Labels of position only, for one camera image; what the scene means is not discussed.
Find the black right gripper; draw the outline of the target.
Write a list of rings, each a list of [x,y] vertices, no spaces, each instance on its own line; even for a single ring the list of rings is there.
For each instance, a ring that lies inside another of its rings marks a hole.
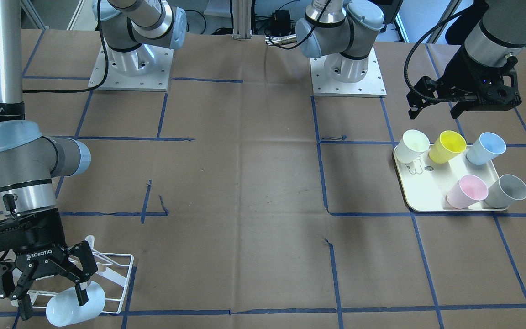
[[[79,306],[87,304],[96,260],[88,241],[67,245],[56,208],[0,220],[0,252],[8,250],[16,258],[0,260],[0,299],[16,300],[23,321],[33,317],[28,291],[36,279],[61,275],[75,283]]]

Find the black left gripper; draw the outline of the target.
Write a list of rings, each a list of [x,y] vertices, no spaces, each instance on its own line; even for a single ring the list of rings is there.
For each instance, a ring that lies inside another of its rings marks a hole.
[[[440,102],[456,102],[450,110],[452,119],[467,111],[508,111],[519,106],[518,59],[506,56],[502,67],[488,67],[472,59],[465,48],[460,48],[445,68],[441,79],[421,77],[410,87],[406,98],[410,119],[428,106]]]

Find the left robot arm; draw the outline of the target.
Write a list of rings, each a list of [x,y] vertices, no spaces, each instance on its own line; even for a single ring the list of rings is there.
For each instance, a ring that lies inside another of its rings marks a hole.
[[[518,89],[518,54],[526,48],[526,0],[488,0],[484,14],[466,35],[459,50],[447,64],[441,78],[424,76],[413,84],[408,77],[409,62],[418,46],[449,21],[459,21],[474,8],[466,8],[439,21],[417,40],[403,67],[408,115],[415,119],[434,104],[452,102],[451,115],[466,111],[508,111],[521,104]],[[367,0],[314,0],[295,25],[296,46],[307,58],[326,61],[334,78],[346,83],[360,79],[343,76],[343,64],[364,63],[368,59],[383,13]]]

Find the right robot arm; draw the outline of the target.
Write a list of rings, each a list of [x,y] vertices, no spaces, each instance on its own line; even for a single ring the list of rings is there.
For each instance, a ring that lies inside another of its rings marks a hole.
[[[68,246],[52,178],[79,175],[90,165],[89,148],[74,139],[46,137],[25,119],[22,89],[21,5],[0,0],[0,299],[17,301],[22,320],[33,316],[34,281],[62,276],[74,284],[46,306],[57,327],[92,320],[105,307],[105,292],[90,281],[97,271],[88,241]]]

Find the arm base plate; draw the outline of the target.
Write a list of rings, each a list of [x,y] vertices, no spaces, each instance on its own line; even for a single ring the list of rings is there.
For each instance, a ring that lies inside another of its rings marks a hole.
[[[313,95],[383,97],[387,91],[374,48],[367,58],[331,54],[310,60]]]
[[[166,92],[174,50],[142,44],[127,53],[108,50],[108,76],[98,90]]]

